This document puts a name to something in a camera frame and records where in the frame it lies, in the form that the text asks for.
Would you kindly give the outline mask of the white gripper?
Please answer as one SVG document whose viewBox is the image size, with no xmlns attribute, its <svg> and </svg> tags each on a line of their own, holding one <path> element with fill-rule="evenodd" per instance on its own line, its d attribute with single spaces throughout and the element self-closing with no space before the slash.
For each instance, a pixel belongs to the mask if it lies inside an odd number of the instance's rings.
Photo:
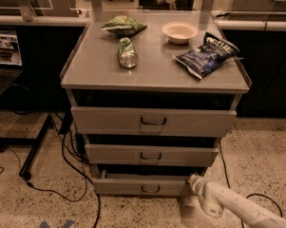
<svg viewBox="0 0 286 228">
<path fill-rule="evenodd" d="M 230 189 L 196 174 L 189 176 L 188 183 L 193 193 L 198 197 L 202 211 L 212 218 L 220 218 L 224 210 L 223 202 L 220 199 L 226 198 L 226 193 Z"/>
</svg>

